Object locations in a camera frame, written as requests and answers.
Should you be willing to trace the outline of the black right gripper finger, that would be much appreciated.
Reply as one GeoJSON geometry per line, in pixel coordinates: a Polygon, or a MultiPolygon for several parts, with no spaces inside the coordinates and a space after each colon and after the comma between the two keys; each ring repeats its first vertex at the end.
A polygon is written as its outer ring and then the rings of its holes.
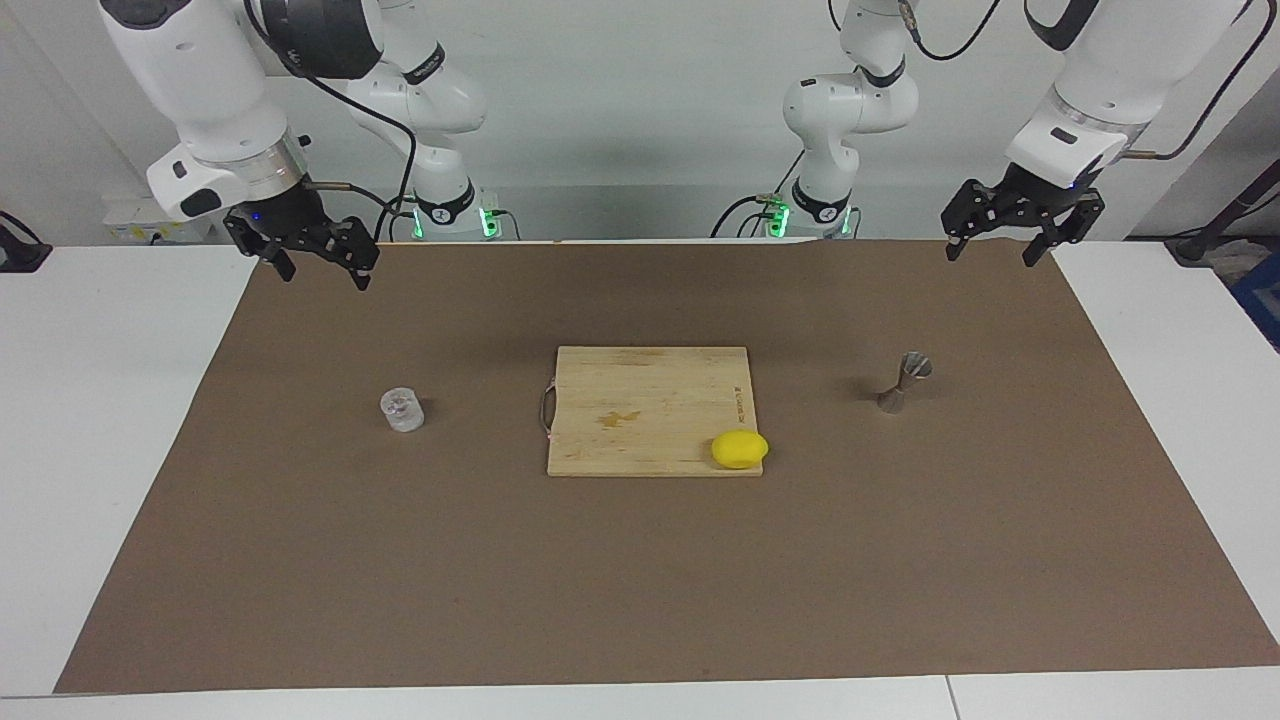
{"type": "Polygon", "coordinates": [[[379,256],[378,242],[360,218],[346,217],[323,227],[323,258],[344,269],[357,291],[369,288],[379,256]]]}
{"type": "Polygon", "coordinates": [[[256,231],[236,211],[224,215],[224,228],[243,256],[269,265],[285,283],[293,281],[296,265],[278,240],[256,231]]]}

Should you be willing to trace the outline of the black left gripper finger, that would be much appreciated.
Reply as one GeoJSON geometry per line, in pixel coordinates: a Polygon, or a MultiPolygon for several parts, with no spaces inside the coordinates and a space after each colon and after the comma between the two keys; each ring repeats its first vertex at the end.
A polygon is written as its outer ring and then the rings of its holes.
{"type": "Polygon", "coordinates": [[[1084,192],[1060,222],[1042,218],[1039,232],[1021,252],[1024,265],[1034,266],[1046,254],[1062,243],[1083,241],[1103,210],[1105,201],[1100,192],[1084,192]]]}
{"type": "Polygon", "coordinates": [[[983,184],[965,181],[941,213],[941,225],[947,236],[946,258],[959,260],[968,242],[978,234],[1007,224],[1009,193],[1004,182],[983,184]]]}

